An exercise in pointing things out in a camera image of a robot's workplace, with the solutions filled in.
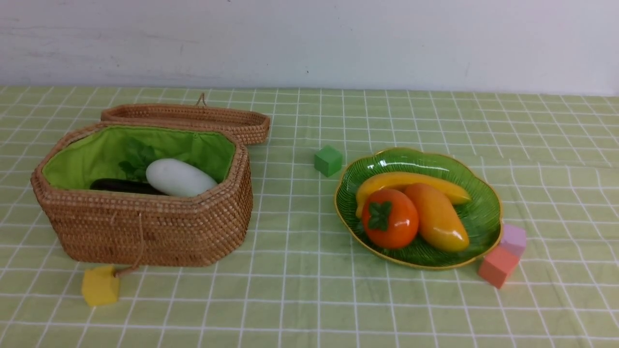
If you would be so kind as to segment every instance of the banana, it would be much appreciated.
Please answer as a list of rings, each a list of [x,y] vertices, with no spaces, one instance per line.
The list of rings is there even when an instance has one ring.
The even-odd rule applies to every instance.
[[[436,188],[445,194],[453,205],[470,202],[470,195],[464,188],[443,179],[408,172],[380,173],[364,181],[359,187],[359,190],[357,190],[357,217],[361,217],[363,205],[373,192],[384,188],[392,188],[402,191],[408,185],[416,183],[424,183]]]

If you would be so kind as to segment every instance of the leaf-shaped plate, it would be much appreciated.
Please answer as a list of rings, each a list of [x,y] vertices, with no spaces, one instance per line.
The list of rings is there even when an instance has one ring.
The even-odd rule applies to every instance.
[[[355,195],[366,179],[385,172],[421,173],[466,189],[471,202],[455,208],[469,234],[468,249],[461,253],[445,253],[430,246],[420,235],[399,250],[382,249],[373,244],[355,215]],[[489,253],[499,244],[503,234],[503,205],[490,185],[456,159],[408,147],[387,149],[349,164],[342,173],[334,200],[337,215],[354,239],[379,257],[414,268],[439,270],[464,266]]]

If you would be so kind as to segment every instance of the persimmon calyx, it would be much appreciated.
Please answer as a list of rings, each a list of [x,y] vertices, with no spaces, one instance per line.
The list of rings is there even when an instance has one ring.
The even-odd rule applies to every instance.
[[[370,203],[368,210],[370,212],[370,220],[368,227],[373,230],[381,230],[386,232],[389,229],[389,215],[391,215],[392,204],[389,201],[382,204],[377,202]]]

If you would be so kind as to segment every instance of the foam block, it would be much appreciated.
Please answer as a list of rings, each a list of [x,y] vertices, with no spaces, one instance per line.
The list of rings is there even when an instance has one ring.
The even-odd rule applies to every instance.
[[[527,233],[520,227],[503,225],[503,237],[500,246],[521,258],[527,248]]]
[[[342,154],[327,145],[314,155],[314,169],[329,177],[342,168],[342,161]]]
[[[88,306],[109,305],[118,301],[120,279],[114,276],[114,266],[87,269],[82,281],[82,296]]]
[[[500,289],[514,272],[520,258],[498,245],[483,259],[478,274],[488,283]]]

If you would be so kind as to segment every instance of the persimmon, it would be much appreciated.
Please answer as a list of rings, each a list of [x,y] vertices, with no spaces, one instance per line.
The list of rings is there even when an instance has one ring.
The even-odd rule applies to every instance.
[[[401,249],[417,236],[419,215],[403,192],[380,189],[365,201],[361,222],[374,244],[385,249]]]

